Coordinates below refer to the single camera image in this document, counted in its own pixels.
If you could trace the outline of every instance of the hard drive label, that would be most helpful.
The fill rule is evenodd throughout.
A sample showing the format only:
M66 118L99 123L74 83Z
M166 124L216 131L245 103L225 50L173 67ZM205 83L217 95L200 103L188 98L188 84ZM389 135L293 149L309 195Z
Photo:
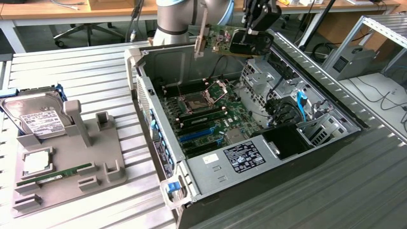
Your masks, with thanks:
M62 122L55 111L45 111L19 116L31 133L35 136L54 133L63 130Z
M265 160L257 151L252 141L233 146L222 150L222 152L236 173L241 173L265 163Z

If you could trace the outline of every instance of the metal sheet table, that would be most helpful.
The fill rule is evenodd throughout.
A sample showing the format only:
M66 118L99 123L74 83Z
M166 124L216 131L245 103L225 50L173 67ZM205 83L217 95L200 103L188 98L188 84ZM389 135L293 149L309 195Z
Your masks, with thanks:
M42 212L13 219L10 192L17 129L0 115L0 228L103 228L171 229L170 210L163 206L149 151L145 145L125 80L122 51L115 44L59 51L21 53L0 62L2 88L49 86L59 82L69 100L81 102L81 117L90 119L106 110L114 116L127 181L94 195Z

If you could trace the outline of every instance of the ribbed metal surface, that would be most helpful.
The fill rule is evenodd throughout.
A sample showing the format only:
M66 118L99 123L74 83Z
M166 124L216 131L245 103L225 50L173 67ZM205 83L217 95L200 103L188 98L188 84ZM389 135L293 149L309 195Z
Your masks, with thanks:
M193 228L404 228L405 144L288 41L273 41L369 129L322 165Z
M6 62L3 87L29 88L58 82L69 100L81 102L81 117L106 110L114 116L127 181L94 195L29 216L10 218L10 180L15 127L0 117L0 227L174 228L163 206L142 131L125 80L122 51L129 44L18 54Z
M362 24L407 49L407 16L404 14L364 16Z

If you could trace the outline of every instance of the floor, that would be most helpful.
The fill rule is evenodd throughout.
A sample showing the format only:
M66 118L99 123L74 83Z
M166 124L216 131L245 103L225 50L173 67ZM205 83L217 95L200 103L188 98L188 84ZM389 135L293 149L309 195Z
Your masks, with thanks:
M233 25L237 26L237 21L240 18L233 18ZM297 28L298 28L298 20L296 19L296 15L290 15L290 19L286 23L286 26L284 29L281 29L281 23L282 21L278 20L272 26L272 29L274 31L280 31L281 34L289 39L293 40ZM126 28L127 22L114 22L114 31L125 34L125 28ZM69 30L69 25L55 25L55 31L58 33L62 33L63 31ZM145 34L145 24L139 22L138 28L141 30L141 33L138 32L138 38L137 41L146 39ZM59 49L53 42L51 33L47 26L21 26L17 27L17 30L21 35L22 39L22 45L25 46L26 52L37 52L37 51L46 51L46 50L57 50ZM85 47L86 46L86 33L85 31L77 32L75 34L71 34L67 38L62 38L61 41L63 42L66 48L77 48L77 47ZM326 40L317 34L314 35L312 42L309 44L309 48L313 47L316 43L325 42ZM98 31L93 31L91 35L91 45L103 45L103 44L114 44L119 42L119 38L115 38L110 36L109 34L105 34ZM13 53L13 49L9 46L9 43L5 39L5 36L2 32L0 31L0 54L7 54Z

